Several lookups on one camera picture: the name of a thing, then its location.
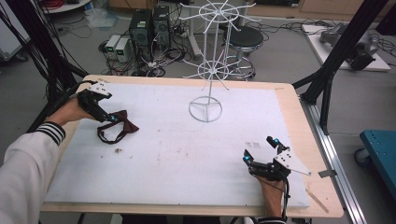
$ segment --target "human hand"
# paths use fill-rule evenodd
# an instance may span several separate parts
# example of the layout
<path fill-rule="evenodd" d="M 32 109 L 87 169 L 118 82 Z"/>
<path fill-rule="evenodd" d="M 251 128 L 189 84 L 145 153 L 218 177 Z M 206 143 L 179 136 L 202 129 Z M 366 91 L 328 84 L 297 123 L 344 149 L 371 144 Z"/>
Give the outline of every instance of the human hand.
<path fill-rule="evenodd" d="M 50 115 L 46 121 L 52 121 L 61 126 L 64 126 L 67 122 L 80 120 L 80 119 L 94 119 L 90 114 L 85 112 L 79 105 L 78 99 L 72 98 L 66 102 L 61 108 L 55 113 Z"/>
<path fill-rule="evenodd" d="M 270 181 L 267 178 L 257 176 L 262 185 L 262 196 L 268 217 L 282 217 L 281 201 L 284 190 L 283 181 Z"/>

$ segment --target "tripod base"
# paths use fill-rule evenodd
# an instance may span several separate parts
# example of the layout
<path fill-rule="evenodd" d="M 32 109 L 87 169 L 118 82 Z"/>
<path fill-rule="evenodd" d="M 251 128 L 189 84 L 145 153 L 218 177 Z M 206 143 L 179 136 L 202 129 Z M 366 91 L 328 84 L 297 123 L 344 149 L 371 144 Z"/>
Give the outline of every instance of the tripod base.
<path fill-rule="evenodd" d="M 211 122 L 221 117 L 222 106 L 213 97 L 201 96 L 190 102 L 189 110 L 193 118 L 201 122 Z"/>

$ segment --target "power supply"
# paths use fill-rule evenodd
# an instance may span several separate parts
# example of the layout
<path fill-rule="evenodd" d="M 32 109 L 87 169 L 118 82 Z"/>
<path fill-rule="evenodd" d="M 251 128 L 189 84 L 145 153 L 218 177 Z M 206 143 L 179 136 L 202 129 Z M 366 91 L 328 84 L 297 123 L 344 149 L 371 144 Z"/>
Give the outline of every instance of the power supply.
<path fill-rule="evenodd" d="M 117 54 L 115 48 L 119 43 L 121 36 L 120 35 L 113 35 L 111 36 L 110 40 L 106 43 L 106 56 L 108 59 L 117 60 Z"/>
<path fill-rule="evenodd" d="M 132 49 L 128 37 L 122 37 L 116 46 L 117 58 L 120 63 L 127 63 L 132 57 Z"/>

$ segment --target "computer tower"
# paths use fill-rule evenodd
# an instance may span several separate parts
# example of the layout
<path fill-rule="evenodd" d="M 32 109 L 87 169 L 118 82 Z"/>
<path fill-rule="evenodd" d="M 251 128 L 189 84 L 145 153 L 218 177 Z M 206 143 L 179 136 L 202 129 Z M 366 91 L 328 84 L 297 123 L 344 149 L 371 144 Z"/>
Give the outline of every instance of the computer tower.
<path fill-rule="evenodd" d="M 156 6 L 153 14 L 157 46 L 168 49 L 171 46 L 169 6 Z"/>
<path fill-rule="evenodd" d="M 136 9 L 133 13 L 129 33 L 134 48 L 134 56 L 137 62 L 152 62 L 152 55 L 155 50 L 154 24 L 152 21 L 152 11 L 146 8 Z"/>

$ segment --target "human arm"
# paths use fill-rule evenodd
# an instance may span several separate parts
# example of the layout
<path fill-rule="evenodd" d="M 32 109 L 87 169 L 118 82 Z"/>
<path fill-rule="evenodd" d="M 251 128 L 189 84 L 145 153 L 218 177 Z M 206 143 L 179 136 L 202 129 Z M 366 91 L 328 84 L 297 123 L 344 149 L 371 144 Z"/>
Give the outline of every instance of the human arm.
<path fill-rule="evenodd" d="M 0 168 L 0 223 L 38 222 L 65 136 L 61 125 L 83 118 L 92 117 L 72 99 L 8 147 Z"/>
<path fill-rule="evenodd" d="M 257 176 L 262 186 L 262 197 L 267 212 L 266 218 L 260 218 L 260 223 L 286 223 L 282 218 L 281 201 L 284 190 L 283 181 L 269 181 L 264 177 Z"/>

